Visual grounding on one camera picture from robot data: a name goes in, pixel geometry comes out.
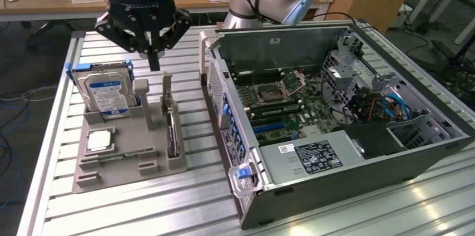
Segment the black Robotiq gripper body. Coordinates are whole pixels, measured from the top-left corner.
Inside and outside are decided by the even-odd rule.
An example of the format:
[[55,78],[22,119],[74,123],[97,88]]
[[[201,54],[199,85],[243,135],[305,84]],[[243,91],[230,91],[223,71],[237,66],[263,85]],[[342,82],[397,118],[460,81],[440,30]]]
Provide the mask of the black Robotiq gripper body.
[[178,35],[178,10],[174,0],[109,0],[107,13],[99,18],[103,36],[137,36],[146,32]]

